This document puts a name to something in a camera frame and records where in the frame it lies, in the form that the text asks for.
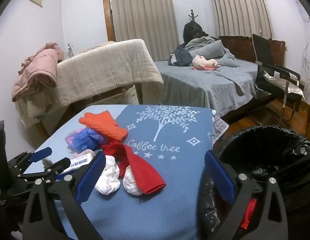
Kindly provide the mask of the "red plastic bag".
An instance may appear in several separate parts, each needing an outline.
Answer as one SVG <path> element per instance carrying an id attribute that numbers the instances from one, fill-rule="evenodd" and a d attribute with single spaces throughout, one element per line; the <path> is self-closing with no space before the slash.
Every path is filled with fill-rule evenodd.
<path id="1" fill-rule="evenodd" d="M 247 209 L 244 213 L 244 216 L 242 218 L 242 221 L 240 223 L 240 228 L 242 229 L 247 229 L 248 228 L 248 225 L 252 219 L 252 215 L 254 213 L 254 209 L 256 207 L 256 204 L 257 204 L 257 199 L 256 198 L 252 198 L 250 199 L 249 203 L 248 203 L 248 206 L 247 206 Z"/>

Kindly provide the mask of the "white blue cardboard box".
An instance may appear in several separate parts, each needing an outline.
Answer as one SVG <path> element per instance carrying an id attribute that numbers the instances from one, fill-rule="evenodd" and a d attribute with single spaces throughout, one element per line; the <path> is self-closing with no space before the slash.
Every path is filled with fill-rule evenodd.
<path id="1" fill-rule="evenodd" d="M 89 164 L 94 158 L 94 156 L 94 152 L 88 152 L 84 155 L 71 159 L 70 166 L 65 169 L 61 174 L 66 174 L 78 170 L 80 167 Z"/>

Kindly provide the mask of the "pink sock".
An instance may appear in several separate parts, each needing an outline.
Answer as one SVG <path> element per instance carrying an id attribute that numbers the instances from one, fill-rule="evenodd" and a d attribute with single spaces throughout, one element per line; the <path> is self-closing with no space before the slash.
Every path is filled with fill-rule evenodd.
<path id="1" fill-rule="evenodd" d="M 86 149 L 86 150 L 84 150 L 81 153 L 74 153 L 73 154 L 73 158 L 79 158 L 79 157 L 87 155 L 87 154 L 90 155 L 92 158 L 95 156 L 95 152 L 94 151 L 92 151 L 90 149 Z"/>

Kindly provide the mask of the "blue plastic bag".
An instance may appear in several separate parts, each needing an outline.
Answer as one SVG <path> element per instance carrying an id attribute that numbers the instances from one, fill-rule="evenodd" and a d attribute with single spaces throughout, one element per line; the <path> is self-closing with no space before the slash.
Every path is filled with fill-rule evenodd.
<path id="1" fill-rule="evenodd" d="M 65 137 L 67 145 L 76 153 L 85 150 L 95 151 L 108 142 L 108 138 L 92 128 L 83 128 L 69 133 Z"/>

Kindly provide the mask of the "orange foam net sleeve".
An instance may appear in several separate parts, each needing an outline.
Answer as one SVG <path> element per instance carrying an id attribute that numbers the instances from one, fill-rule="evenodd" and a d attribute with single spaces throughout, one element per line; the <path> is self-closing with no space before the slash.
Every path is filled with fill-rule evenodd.
<path id="1" fill-rule="evenodd" d="M 123 141 L 128 135 L 128 130 L 119 127 L 109 111 L 99 114 L 87 112 L 84 117 L 79 118 L 79 123 L 119 142 Z"/>

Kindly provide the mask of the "red cloth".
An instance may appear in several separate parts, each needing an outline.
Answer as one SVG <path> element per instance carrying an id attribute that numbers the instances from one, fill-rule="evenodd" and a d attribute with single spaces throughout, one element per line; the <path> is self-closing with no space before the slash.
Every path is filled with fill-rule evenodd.
<path id="1" fill-rule="evenodd" d="M 119 162 L 119 177 L 122 179 L 122 182 L 126 167 L 130 165 L 135 181 L 143 194 L 153 194 L 166 187 L 166 182 L 156 169 L 142 157 L 134 154 L 130 146 L 117 141 L 111 141 L 110 144 L 102 145 L 101 148 L 104 154 L 113 156 Z"/>

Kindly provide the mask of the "black lined trash bin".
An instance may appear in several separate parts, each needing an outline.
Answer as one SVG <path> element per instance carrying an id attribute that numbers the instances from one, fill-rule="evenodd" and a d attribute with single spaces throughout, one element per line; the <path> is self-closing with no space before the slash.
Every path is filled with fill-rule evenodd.
<path id="1" fill-rule="evenodd" d="M 226 137 L 212 151 L 260 186 L 275 178 L 284 201 L 288 239 L 310 239 L 310 142 L 305 136 L 278 126 L 256 126 Z M 212 239 L 229 207 L 204 163 L 197 201 L 200 239 Z"/>

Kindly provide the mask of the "beige quilt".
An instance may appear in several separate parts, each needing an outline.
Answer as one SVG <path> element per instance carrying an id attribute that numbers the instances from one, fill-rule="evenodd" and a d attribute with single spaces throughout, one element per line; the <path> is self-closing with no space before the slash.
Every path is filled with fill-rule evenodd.
<path id="1" fill-rule="evenodd" d="M 142 39 L 100 46 L 54 67 L 56 87 L 26 98 L 30 118 L 45 116 L 74 102 L 128 85 L 141 85 L 142 101 L 146 105 L 158 104 L 163 92 L 162 76 Z"/>

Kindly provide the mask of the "blue coffee tree mat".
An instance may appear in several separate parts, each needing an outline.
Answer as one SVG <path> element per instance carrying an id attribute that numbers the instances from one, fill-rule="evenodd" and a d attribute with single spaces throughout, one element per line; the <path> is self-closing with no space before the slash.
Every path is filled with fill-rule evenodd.
<path id="1" fill-rule="evenodd" d="M 123 187 L 93 191 L 82 208 L 103 239 L 199 239 L 197 199 L 204 156 L 215 142 L 216 112 L 180 106 L 90 106 L 110 111 L 128 130 L 124 143 L 166 182 L 158 193 L 132 196 Z"/>

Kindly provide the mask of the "silver cushion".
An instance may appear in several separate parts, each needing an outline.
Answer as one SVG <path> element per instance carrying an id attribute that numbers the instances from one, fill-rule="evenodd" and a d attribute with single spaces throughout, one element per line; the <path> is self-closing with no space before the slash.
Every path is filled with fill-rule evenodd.
<path id="1" fill-rule="evenodd" d="M 266 71 L 264 71 L 263 77 L 265 81 L 268 82 L 269 84 L 283 90 L 284 92 L 286 91 L 286 83 L 287 83 L 286 79 L 282 79 L 280 77 L 272 77 Z M 304 99 L 303 90 L 291 82 L 289 82 L 289 85 L 288 85 L 288 93 L 296 94 L 300 96 L 302 99 Z"/>

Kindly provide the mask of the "black office chair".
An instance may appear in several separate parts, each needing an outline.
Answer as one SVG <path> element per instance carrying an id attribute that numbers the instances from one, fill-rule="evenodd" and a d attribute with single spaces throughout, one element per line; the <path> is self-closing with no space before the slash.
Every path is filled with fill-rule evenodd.
<path id="1" fill-rule="evenodd" d="M 255 78 L 255 86 L 262 92 L 268 92 L 272 96 L 282 99 L 282 107 L 280 112 L 275 112 L 274 115 L 278 117 L 277 125 L 280 126 L 283 123 L 288 124 L 294 117 L 296 104 L 303 100 L 296 94 L 289 94 L 288 85 L 289 82 L 291 82 L 303 90 L 300 85 L 301 75 L 293 70 L 274 63 L 269 40 L 256 34 L 252 34 L 251 38 L 256 56 L 256 64 L 258 67 Z M 284 92 L 283 90 L 266 82 L 263 77 L 264 71 L 272 77 L 286 79 L 286 91 Z"/>

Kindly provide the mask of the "pink plush toy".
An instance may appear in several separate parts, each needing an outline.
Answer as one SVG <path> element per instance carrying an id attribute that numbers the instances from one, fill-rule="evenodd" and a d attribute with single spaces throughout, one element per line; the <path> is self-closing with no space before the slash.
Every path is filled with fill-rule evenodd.
<path id="1" fill-rule="evenodd" d="M 203 56 L 196 55 L 192 60 L 192 69 L 217 70 L 221 65 L 215 60 L 206 60 Z"/>

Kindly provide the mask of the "left beige curtain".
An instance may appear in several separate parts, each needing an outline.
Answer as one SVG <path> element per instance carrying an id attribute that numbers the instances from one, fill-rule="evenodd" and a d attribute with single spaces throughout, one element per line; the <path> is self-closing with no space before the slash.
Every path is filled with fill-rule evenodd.
<path id="1" fill-rule="evenodd" d="M 166 61 L 179 45 L 172 0 L 111 0 L 115 39 L 144 40 L 153 61 Z"/>

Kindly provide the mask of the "grey pillow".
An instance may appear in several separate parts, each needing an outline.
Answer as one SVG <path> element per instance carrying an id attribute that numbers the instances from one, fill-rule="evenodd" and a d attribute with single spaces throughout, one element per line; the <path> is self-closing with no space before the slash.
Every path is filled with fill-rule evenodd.
<path id="1" fill-rule="evenodd" d="M 212 42 L 211 44 L 207 44 L 202 48 L 198 48 L 190 51 L 190 55 L 195 58 L 196 55 L 203 56 L 205 59 L 215 59 L 218 57 L 223 57 L 228 50 L 224 48 L 221 40 L 217 40 Z"/>

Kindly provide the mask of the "right beige curtain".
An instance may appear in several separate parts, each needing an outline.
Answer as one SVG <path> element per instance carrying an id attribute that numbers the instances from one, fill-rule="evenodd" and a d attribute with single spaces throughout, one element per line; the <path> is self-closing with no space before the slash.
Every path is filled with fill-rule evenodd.
<path id="1" fill-rule="evenodd" d="M 264 0 L 214 0 L 219 36 L 272 38 L 271 21 Z"/>

